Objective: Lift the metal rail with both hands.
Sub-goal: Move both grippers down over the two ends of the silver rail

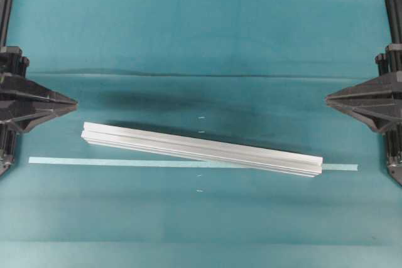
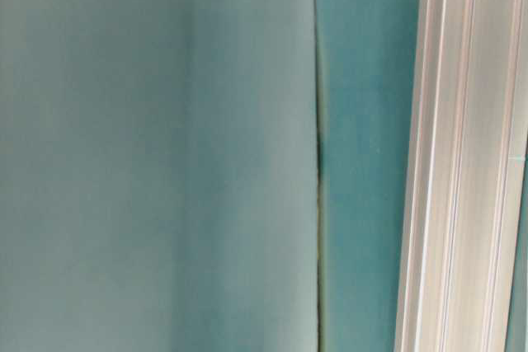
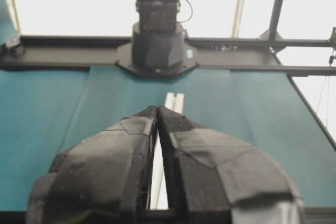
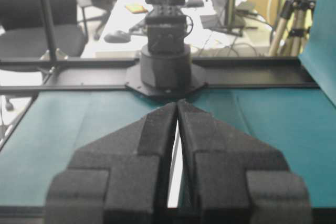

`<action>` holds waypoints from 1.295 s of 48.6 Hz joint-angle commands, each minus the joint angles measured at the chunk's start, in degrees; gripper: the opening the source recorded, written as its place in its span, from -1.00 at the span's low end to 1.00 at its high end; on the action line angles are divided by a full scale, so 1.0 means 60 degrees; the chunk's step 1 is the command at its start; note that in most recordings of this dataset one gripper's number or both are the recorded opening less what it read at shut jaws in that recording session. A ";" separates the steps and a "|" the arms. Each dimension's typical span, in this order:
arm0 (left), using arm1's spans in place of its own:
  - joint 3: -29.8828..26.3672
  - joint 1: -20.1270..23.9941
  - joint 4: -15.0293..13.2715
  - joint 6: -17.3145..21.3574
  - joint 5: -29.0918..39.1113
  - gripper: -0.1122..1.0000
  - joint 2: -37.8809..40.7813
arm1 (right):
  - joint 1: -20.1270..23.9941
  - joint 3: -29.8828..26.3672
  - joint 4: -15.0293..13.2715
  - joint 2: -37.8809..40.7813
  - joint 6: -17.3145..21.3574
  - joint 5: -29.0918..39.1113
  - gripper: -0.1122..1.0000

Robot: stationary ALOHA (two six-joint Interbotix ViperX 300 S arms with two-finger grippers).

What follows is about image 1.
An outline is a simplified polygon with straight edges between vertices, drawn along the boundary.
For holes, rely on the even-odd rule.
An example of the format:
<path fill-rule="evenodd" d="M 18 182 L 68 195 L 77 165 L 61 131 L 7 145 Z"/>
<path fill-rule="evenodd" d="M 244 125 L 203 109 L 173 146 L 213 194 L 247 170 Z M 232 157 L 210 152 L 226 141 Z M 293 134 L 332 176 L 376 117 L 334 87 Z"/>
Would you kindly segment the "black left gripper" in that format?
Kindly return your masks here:
<path fill-rule="evenodd" d="M 34 81 L 11 73 L 1 74 L 1 124 L 18 133 L 77 109 L 78 102 Z"/>

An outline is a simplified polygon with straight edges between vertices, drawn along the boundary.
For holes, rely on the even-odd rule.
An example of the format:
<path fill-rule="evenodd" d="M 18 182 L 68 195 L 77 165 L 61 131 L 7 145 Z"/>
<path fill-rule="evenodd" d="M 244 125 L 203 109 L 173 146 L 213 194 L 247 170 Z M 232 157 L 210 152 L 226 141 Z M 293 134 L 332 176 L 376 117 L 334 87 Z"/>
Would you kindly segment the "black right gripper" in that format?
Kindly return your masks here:
<path fill-rule="evenodd" d="M 386 132 L 401 123 L 401 77 L 379 76 L 330 94 L 325 102 L 374 132 Z"/>

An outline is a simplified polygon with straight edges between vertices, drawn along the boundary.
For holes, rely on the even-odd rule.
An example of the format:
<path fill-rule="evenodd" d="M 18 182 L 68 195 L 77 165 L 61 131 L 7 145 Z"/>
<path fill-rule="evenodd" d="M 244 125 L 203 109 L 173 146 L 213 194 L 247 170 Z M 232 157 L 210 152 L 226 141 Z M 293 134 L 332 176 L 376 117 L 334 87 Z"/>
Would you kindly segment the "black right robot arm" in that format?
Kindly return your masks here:
<path fill-rule="evenodd" d="M 375 62 L 378 77 L 329 94 L 325 102 L 384 136 L 388 173 L 401 184 L 401 44 L 388 45 Z"/>

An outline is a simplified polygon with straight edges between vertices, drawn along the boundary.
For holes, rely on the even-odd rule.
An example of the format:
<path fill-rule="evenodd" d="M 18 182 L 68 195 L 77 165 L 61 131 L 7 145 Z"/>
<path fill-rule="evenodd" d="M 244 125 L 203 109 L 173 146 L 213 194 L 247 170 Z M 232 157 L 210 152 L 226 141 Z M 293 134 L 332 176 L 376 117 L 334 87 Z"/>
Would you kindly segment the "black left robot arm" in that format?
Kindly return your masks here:
<path fill-rule="evenodd" d="M 18 136 L 77 109 L 78 102 L 26 78 L 30 61 L 1 47 L 1 174 L 13 165 Z"/>

